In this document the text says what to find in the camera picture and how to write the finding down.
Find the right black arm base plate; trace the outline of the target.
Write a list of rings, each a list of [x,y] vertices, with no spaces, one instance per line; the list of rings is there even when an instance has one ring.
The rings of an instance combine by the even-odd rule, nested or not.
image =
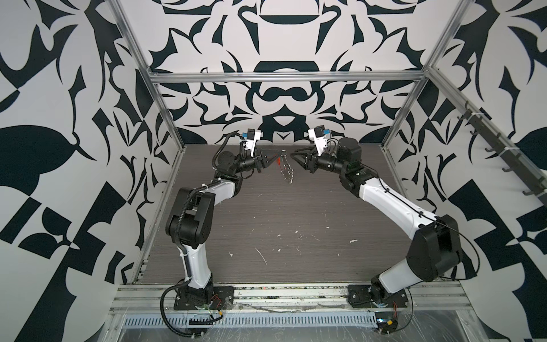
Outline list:
[[[409,296],[405,290],[390,294],[379,285],[351,284],[347,286],[347,302],[356,309],[360,308],[406,308]]]

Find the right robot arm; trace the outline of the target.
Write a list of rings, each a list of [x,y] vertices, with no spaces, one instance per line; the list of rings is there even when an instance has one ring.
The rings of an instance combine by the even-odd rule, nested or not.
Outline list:
[[[432,282],[457,266],[462,261],[462,246],[452,217],[438,217],[404,198],[361,157],[361,146],[353,138],[340,139],[334,153],[318,142],[291,154],[311,173],[324,170],[337,174],[347,191],[376,207],[410,238],[405,258],[371,280],[365,302],[380,306],[395,294],[421,282]]]

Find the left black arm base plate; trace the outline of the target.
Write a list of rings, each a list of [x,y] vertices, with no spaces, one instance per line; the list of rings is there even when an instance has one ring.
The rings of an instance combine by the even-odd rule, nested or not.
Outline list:
[[[208,286],[203,289],[186,286],[177,290],[174,310],[223,309],[233,303],[234,291],[233,286]]]

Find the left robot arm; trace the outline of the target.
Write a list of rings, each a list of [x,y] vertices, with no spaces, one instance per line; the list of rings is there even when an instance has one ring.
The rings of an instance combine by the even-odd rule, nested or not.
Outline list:
[[[201,301],[213,297],[212,272],[207,262],[206,241],[212,230],[215,206],[237,196],[243,172],[261,172],[281,156],[280,150],[243,150],[215,153],[213,180],[196,188],[180,188],[165,227],[184,262],[185,292]]]

